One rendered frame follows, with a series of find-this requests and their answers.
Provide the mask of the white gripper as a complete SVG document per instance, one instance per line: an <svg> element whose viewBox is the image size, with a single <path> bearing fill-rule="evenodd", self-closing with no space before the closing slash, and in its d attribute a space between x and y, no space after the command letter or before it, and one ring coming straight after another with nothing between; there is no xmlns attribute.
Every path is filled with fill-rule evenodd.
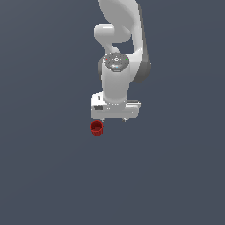
<svg viewBox="0 0 225 225"><path fill-rule="evenodd" d="M115 118L122 118L122 121L126 122L138 116L140 107L141 102L138 100L126 100L120 104L107 102L103 98L103 93L99 92L92 95L90 115L102 122Z"/></svg>

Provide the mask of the small red ribbed cup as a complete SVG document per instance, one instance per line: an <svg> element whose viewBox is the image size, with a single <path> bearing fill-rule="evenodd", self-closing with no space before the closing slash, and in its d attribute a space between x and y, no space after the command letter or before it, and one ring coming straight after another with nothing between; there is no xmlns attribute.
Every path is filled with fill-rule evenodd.
<svg viewBox="0 0 225 225"><path fill-rule="evenodd" d="M100 120L92 121L90 130L94 136L100 136L103 133L103 123Z"/></svg>

